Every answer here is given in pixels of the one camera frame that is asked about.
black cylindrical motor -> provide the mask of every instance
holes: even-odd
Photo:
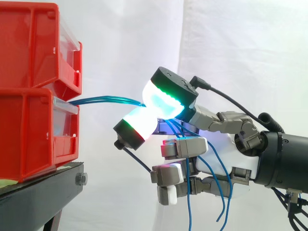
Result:
[[[308,193],[308,138],[262,132],[265,148],[259,153],[257,184]]]

cable connector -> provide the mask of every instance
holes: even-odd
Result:
[[[195,89],[196,88],[201,88],[205,90],[211,90],[212,87],[209,83],[205,82],[203,79],[194,76],[191,81],[189,82]]]

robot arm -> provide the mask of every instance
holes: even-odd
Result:
[[[214,114],[206,108],[195,105],[198,96],[197,87],[219,94],[238,106],[245,114],[237,112]],[[272,188],[280,202],[288,208],[292,227],[298,230],[293,222],[295,214],[302,211],[302,205],[308,205],[307,201],[297,198],[299,193],[308,193],[306,184],[308,138],[284,134],[281,126],[268,114],[262,113],[257,118],[229,96],[212,88],[198,77],[188,82],[162,67],[158,68],[144,88],[143,100],[146,105],[144,110],[135,109],[135,112],[132,111],[131,115],[126,116],[127,118],[115,126],[114,129],[118,134],[115,145],[118,149],[123,147],[138,149],[150,135],[148,132],[155,130],[152,127],[145,130],[149,122],[144,118],[155,116],[164,120],[176,118],[184,121],[182,124],[184,127],[194,132],[201,131],[199,134],[208,137],[217,148],[233,185],[233,197],[248,191],[250,180]],[[269,132],[259,132],[251,118]],[[151,121],[154,122],[151,124],[157,124],[155,119]],[[160,120],[153,134],[172,135],[173,132],[171,133],[165,122]],[[151,180],[157,184],[161,204],[176,204],[178,197],[186,196],[188,180],[192,186],[190,194],[201,192],[220,194],[212,177],[205,179],[197,177],[199,172],[211,172],[197,158],[199,155],[212,166],[213,175],[217,175],[222,186],[223,196],[229,197],[230,186],[226,173],[220,167],[220,162],[213,151],[208,150],[205,138],[185,137],[166,140],[161,147],[162,156],[166,160],[189,159],[188,169],[183,160],[152,168]],[[190,173],[189,179],[186,179],[187,171]],[[286,189],[287,194],[283,195],[274,187]]]

yellow object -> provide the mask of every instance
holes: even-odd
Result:
[[[18,183],[18,181],[16,181],[16,180],[5,180],[5,179],[0,180],[0,189],[6,187],[8,185],[13,185],[13,184],[17,184],[17,183]]]

transparent drawer front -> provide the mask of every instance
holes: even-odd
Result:
[[[80,44],[69,30],[63,18],[60,18],[60,52],[63,59],[74,68],[74,51],[80,50]]]
[[[71,133],[72,116],[78,114],[78,107],[57,97],[53,98],[53,135],[75,136]]]

